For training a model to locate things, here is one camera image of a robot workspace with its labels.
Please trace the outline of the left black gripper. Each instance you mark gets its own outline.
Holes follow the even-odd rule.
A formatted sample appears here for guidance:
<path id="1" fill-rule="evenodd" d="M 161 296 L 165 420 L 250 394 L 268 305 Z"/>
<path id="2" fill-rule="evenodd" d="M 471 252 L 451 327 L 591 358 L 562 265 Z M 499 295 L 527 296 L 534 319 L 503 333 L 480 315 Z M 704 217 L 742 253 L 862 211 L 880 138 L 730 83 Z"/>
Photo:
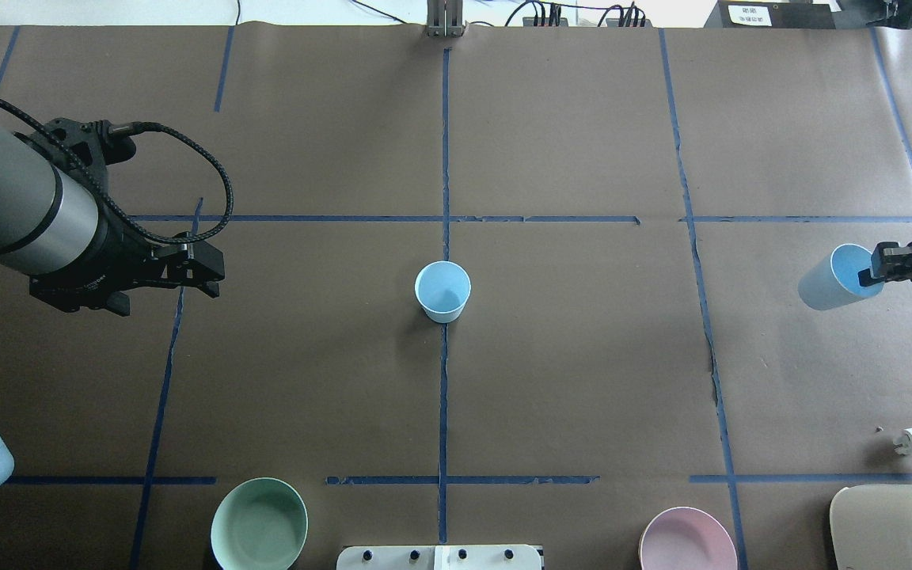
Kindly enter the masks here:
<path id="1" fill-rule="evenodd" d="M 84 123 L 54 119 L 46 129 L 60 145 L 37 133 L 30 136 L 28 144 L 84 190 L 91 189 L 91 178 L 102 190 L 108 190 L 108 167 L 136 155 L 131 138 L 112 136 L 111 126 L 108 120 Z M 90 198 L 99 217 L 92 225 L 95 232 L 89 245 L 63 269 L 30 277 L 33 297 L 64 313 L 104 308 L 109 313 L 129 315 L 127 290 L 131 289 L 175 288 L 191 283 L 210 298 L 220 296 L 219 281 L 226 277 L 220 249 L 209 242 L 184 243 L 178 268 L 172 257 L 158 255 L 159 245 L 132 230 L 94 192 Z"/>

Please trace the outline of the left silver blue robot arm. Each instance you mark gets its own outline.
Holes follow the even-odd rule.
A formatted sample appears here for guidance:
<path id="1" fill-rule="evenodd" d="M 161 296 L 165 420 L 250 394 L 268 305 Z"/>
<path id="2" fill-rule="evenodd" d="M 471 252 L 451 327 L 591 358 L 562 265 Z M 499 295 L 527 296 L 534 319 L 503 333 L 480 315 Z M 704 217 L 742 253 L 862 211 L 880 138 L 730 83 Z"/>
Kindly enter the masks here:
<path id="1" fill-rule="evenodd" d="M 214 167 L 225 207 L 212 230 L 162 237 L 117 205 L 108 167 L 132 159 L 133 139 L 142 133 L 173 137 Z M 126 317 L 129 292 L 144 287 L 191 287 L 218 297 L 226 270 L 210 239 L 232 213 L 224 166 L 173 127 L 152 120 L 41 123 L 0 98 L 0 264 L 26 275 L 30 295 L 56 310 Z"/>

